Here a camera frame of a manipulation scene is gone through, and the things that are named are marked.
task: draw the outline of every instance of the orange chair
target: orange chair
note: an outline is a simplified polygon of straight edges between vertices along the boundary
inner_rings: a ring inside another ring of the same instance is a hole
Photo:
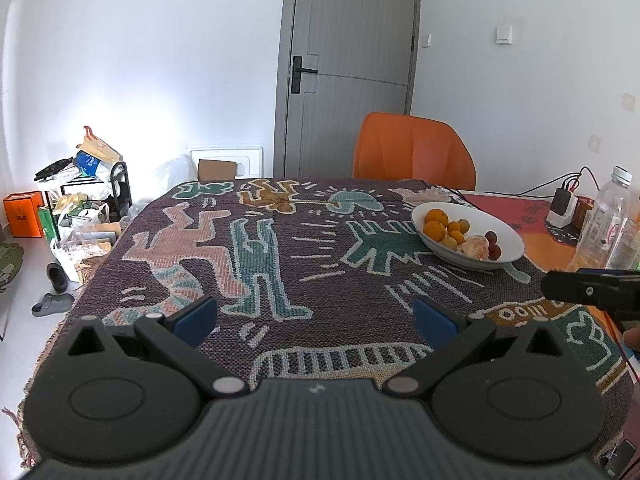
[[[451,126],[431,119],[374,112],[365,117],[353,177],[418,178],[455,189],[476,188],[476,167]]]

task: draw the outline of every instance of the light switch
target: light switch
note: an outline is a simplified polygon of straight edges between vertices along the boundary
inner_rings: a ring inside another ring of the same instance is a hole
[[[495,33],[495,43],[498,43],[498,44],[513,43],[513,27],[511,25],[498,27]]]

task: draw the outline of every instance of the white bowl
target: white bowl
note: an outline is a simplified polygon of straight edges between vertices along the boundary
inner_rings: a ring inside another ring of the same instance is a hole
[[[495,261],[476,260],[475,258],[466,256],[466,254],[452,251],[431,240],[431,238],[422,232],[422,228],[424,227],[425,215],[432,209],[442,209],[449,217],[450,222],[460,220],[461,218],[469,220],[470,228],[469,231],[465,233],[465,238],[472,235],[484,236],[487,231],[493,231],[498,237],[498,245],[502,250],[500,258]],[[464,267],[465,269],[497,269],[514,262],[524,254],[524,242],[522,238],[520,238],[520,235],[502,220],[479,209],[447,202],[425,202],[414,208],[411,212],[411,220],[414,222],[420,239],[436,256],[439,256],[450,264]]]

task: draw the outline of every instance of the plastic bottle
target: plastic bottle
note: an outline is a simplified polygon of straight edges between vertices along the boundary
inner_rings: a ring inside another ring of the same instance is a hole
[[[576,247],[574,257],[567,266],[568,271],[580,268],[603,269],[613,241],[629,216],[631,192],[631,174],[616,166],[611,173],[611,181],[598,192],[585,222]]]

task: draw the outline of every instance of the door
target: door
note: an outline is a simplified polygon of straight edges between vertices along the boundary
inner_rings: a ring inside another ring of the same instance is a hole
[[[296,0],[285,176],[351,176],[364,117],[404,113],[415,2]]]

